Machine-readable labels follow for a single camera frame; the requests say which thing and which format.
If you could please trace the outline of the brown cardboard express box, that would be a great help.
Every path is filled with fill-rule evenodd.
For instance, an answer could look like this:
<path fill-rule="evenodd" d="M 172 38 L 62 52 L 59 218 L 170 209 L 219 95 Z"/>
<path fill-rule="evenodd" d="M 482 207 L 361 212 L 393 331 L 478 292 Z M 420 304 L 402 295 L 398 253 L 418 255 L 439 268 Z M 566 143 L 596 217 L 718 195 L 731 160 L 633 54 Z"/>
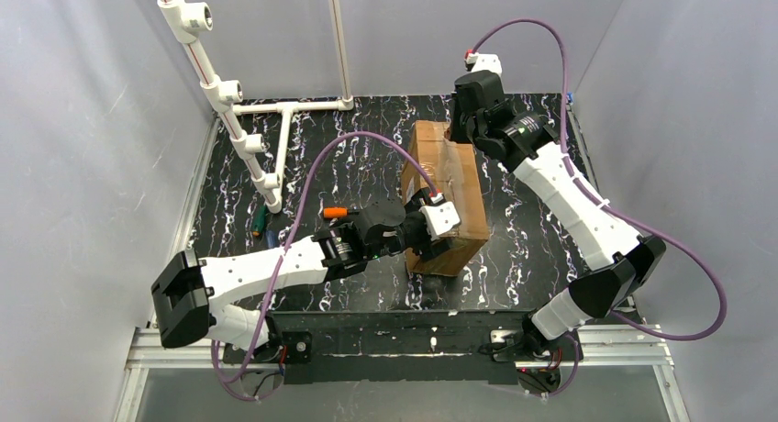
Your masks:
<path fill-rule="evenodd" d="M 450 141 L 448 131 L 447 123 L 418 120 L 407 151 L 454 204 L 461 224 L 447 234 L 451 249 L 433 260 L 422 261 L 408 250 L 409 272 L 457 277 L 491 237 L 473 145 Z"/>

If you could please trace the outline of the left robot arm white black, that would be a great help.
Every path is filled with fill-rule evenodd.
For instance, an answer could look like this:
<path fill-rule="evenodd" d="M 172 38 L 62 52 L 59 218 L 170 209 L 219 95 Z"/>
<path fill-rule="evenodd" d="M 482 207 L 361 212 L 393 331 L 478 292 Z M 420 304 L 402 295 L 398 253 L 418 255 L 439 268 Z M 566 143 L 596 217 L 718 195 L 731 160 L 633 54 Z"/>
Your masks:
<path fill-rule="evenodd" d="M 406 203 L 385 198 L 363 208 L 331 207 L 323 217 L 325 227 L 290 246 L 233 257 L 175 254 L 150 288 L 162 346 L 212 339 L 239 349 L 259 347 L 273 339 L 275 328 L 238 301 L 347 278 L 370 261 L 406 250 L 430 260 L 449 249 L 448 235 L 461 223 L 455 204 L 426 188 Z"/>

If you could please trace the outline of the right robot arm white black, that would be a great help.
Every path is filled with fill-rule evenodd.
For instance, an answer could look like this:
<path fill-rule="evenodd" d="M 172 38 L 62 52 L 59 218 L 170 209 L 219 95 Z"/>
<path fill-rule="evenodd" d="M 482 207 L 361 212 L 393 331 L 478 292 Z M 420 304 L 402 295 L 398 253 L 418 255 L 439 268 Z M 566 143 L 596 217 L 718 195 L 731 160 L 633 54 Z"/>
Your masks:
<path fill-rule="evenodd" d="M 450 140 L 472 144 L 529 187 L 572 236 L 589 268 L 523 319 L 522 346 L 543 351 L 588 321 L 606 317 L 641 287 L 666 245 L 608 214 L 597 195 L 585 195 L 592 187 L 577 169 L 566 168 L 560 131 L 546 116 L 517 113 L 498 74 L 464 74 L 454 83 L 452 103 Z"/>

